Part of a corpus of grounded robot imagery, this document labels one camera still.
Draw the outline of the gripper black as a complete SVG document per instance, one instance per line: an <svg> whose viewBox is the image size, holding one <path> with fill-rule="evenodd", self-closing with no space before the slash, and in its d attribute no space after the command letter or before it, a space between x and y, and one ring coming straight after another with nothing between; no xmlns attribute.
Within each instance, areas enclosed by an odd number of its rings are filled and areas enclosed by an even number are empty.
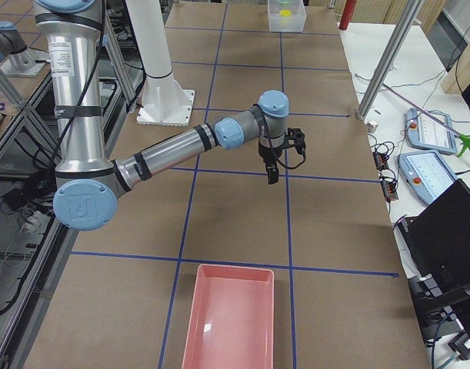
<svg viewBox="0 0 470 369"><path fill-rule="evenodd" d="M268 177L268 184L274 185L279 180L278 164L285 167L280 161L283 145L285 143L285 134L281 134L275 138L261 135L258 139L258 154L262 158Z"/></svg>

